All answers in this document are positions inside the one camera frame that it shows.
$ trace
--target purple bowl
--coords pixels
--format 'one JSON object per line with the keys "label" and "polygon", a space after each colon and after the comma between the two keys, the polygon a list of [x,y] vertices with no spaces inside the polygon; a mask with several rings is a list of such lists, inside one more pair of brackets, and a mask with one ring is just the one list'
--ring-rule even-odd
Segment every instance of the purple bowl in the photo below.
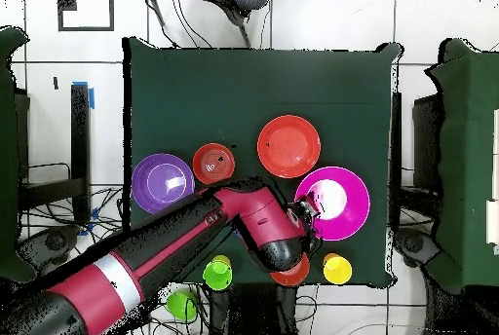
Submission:
{"label": "purple bowl", "polygon": [[132,175],[132,194],[149,213],[194,193],[194,175],[180,158],[166,153],[150,155],[140,161]]}

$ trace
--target yellow cup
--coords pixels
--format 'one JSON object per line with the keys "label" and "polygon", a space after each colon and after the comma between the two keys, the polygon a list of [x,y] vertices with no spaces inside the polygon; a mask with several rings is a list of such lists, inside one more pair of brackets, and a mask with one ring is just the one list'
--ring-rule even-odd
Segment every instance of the yellow cup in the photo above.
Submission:
{"label": "yellow cup", "polygon": [[324,276],[336,285],[346,283],[352,277],[352,265],[337,253],[329,253],[324,257]]}

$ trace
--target cup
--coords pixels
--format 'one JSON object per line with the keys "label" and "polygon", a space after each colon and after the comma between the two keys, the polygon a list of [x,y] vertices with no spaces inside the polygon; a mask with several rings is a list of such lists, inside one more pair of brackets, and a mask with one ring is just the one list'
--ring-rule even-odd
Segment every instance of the cup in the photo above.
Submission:
{"label": "cup", "polygon": [[167,299],[166,309],[175,317],[182,320],[191,320],[196,317],[198,299],[188,289],[181,289]]}
{"label": "cup", "polygon": [[222,291],[232,281],[230,260],[225,255],[216,255],[203,271],[203,279],[214,291]]}
{"label": "cup", "polygon": [[352,265],[346,258],[337,253],[329,253],[324,257],[323,272],[326,279],[336,285],[346,283],[352,277]]}

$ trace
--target white tile floor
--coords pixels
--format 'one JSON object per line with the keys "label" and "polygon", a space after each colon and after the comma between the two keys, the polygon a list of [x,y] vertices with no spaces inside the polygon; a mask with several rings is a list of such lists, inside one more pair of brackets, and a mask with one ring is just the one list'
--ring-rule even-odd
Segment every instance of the white tile floor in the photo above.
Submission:
{"label": "white tile floor", "polygon": [[[82,11],[66,19],[93,25],[92,3],[102,10],[107,0],[79,0]],[[237,27],[216,6],[198,0],[180,0],[190,25],[214,47],[243,47]],[[399,91],[403,97],[403,166],[413,167],[411,107],[415,98],[436,91],[424,69],[436,62],[440,43],[448,37],[468,39],[477,48],[498,50],[499,0],[274,0],[253,12],[248,34],[254,47],[270,47],[272,21],[274,49],[374,50],[385,42],[404,47]],[[173,9],[172,0],[159,0],[169,35],[182,47],[194,43]],[[69,89],[75,81],[87,81],[95,89],[91,110],[92,182],[94,192],[123,182],[122,48],[124,36],[135,36],[158,47],[169,46],[154,13],[143,0],[114,0],[113,32],[58,32],[56,0],[0,0],[0,26],[14,25],[26,31],[29,42],[12,57],[12,71],[21,88],[31,96],[30,163],[67,162],[69,153]],[[263,33],[262,26],[267,16]],[[206,44],[194,35],[200,46]],[[58,77],[58,90],[53,79]],[[63,168],[33,169],[31,180],[64,178]],[[411,184],[410,171],[403,183]],[[102,194],[93,197],[98,206]],[[118,218],[116,205],[105,216]],[[47,219],[31,217],[31,223]],[[81,238],[84,248],[89,237]],[[299,323],[300,335],[420,335],[424,325],[426,295],[421,273],[403,264],[394,253],[395,286],[378,290],[358,286],[305,286],[300,295],[317,297],[318,311]],[[308,298],[300,298],[297,318],[313,311]],[[171,319],[159,311],[157,317]],[[386,328],[385,324],[394,326]],[[158,328],[156,335],[173,335]]]}

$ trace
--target chair wheel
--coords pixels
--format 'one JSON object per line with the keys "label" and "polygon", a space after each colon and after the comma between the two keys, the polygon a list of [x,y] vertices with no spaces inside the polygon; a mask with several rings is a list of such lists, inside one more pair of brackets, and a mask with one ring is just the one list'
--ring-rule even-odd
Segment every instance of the chair wheel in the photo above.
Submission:
{"label": "chair wheel", "polygon": [[64,253],[59,258],[53,259],[52,264],[56,266],[62,265],[63,263],[67,262],[68,259],[69,259],[69,253]]}
{"label": "chair wheel", "polygon": [[406,264],[407,267],[409,268],[417,268],[417,262],[413,261],[410,258],[407,258],[406,256],[403,258],[403,262]]}

